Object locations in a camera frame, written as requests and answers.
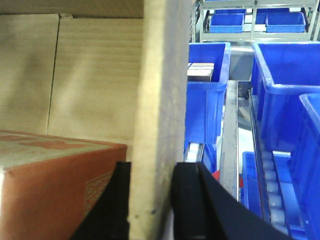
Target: small blue bin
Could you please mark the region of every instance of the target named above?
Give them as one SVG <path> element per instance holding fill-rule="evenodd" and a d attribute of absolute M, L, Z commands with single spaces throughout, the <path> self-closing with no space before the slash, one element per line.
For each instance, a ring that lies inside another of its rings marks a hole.
<path fill-rule="evenodd" d="M 202 162 L 211 174 L 217 171 L 217 146 L 215 144 L 204 145 Z"/>
<path fill-rule="evenodd" d="M 245 15 L 213 14 L 210 21 L 210 33 L 242 33 L 245 23 Z"/>
<path fill-rule="evenodd" d="M 190 63 L 214 63 L 212 82 L 187 83 L 185 142 L 216 144 L 229 79 L 229 42 L 190 43 Z"/>
<path fill-rule="evenodd" d="M 306 27 L 302 12 L 273 12 L 266 16 L 267 33 L 303 33 Z"/>
<path fill-rule="evenodd" d="M 254 43 L 253 93 L 269 151 L 292 152 L 301 125 L 299 95 L 320 93 L 319 42 Z"/>
<path fill-rule="evenodd" d="M 215 14 L 246 14 L 247 9 L 217 9 Z"/>
<path fill-rule="evenodd" d="M 303 94 L 302 125 L 289 170 L 308 239 L 320 239 L 320 94 Z"/>

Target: orange printed box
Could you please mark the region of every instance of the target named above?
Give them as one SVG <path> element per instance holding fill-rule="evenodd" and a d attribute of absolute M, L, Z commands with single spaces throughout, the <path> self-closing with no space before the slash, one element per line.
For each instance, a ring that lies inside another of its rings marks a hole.
<path fill-rule="evenodd" d="M 68 239 L 126 150 L 117 143 L 0 130 L 0 239 Z"/>

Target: warehouse shelving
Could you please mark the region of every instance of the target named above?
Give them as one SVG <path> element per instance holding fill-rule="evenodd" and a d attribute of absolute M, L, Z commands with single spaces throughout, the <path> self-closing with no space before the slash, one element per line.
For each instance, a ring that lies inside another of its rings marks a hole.
<path fill-rule="evenodd" d="M 196 42 L 199 32 L 199 42 L 229 41 L 229 42 L 254 42 L 254 41 L 309 41 L 312 38 L 312 30 L 315 26 L 319 0 L 199 0 L 194 6 L 199 6 L 199 17 L 191 16 L 192 42 Z M 308 17 L 306 32 L 266 33 L 255 31 L 257 9 L 267 8 L 304 8 Z M 205 30 L 205 24 L 209 14 L 207 11 L 215 9 L 252 9 L 252 24 L 250 29 L 241 33 L 209 33 Z"/>

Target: metal shelf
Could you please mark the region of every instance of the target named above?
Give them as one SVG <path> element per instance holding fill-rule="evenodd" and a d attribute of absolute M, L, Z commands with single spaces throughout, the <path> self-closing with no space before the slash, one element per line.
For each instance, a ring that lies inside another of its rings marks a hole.
<path fill-rule="evenodd" d="M 317 0 L 215 0 L 215 1 L 202 1 L 202 8 L 218 9 L 218 8 L 308 8 L 314 7 Z"/>
<path fill-rule="evenodd" d="M 255 41 L 270 41 L 270 42 L 283 42 L 283 41 L 308 41 L 307 32 L 280 32 L 280 33 L 267 33 L 255 32 Z M 229 41 L 229 42 L 251 42 L 251 33 L 203 33 L 202 41 Z"/>
<path fill-rule="evenodd" d="M 317 7 L 319 0 L 200 0 L 199 1 L 199 20 L 201 23 L 207 21 L 204 11 L 215 9 L 252 9 L 252 25 L 251 31 L 242 33 L 208 33 L 205 27 L 200 24 L 199 27 L 199 42 L 215 42 L 215 41 L 228 41 L 228 42 L 259 42 L 259 41 L 309 41 L 311 39 L 312 31 L 315 26 L 317 15 Z M 262 8 L 306 8 L 312 12 L 311 18 L 308 22 L 308 32 L 284 32 L 284 33 L 266 33 L 255 31 L 257 9 Z M 193 33 L 196 33 L 196 20 L 192 21 Z M 317 23 L 315 35 L 318 36 L 320 29 L 320 20 Z"/>

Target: cardboard wall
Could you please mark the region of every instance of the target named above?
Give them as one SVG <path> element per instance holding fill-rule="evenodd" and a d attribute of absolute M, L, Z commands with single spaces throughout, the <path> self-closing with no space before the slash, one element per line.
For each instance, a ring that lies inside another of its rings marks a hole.
<path fill-rule="evenodd" d="M 0 129 L 46 134 L 57 14 L 0 15 Z"/>
<path fill-rule="evenodd" d="M 160 236 L 172 170 L 183 160 L 191 6 L 190 0 L 144 1 L 130 182 L 131 240 Z"/>
<path fill-rule="evenodd" d="M 0 14 L 71 14 L 93 18 L 143 18 L 143 0 L 1 0 Z"/>
<path fill-rule="evenodd" d="M 49 135 L 132 147 L 142 24 L 142 19 L 60 20 Z"/>

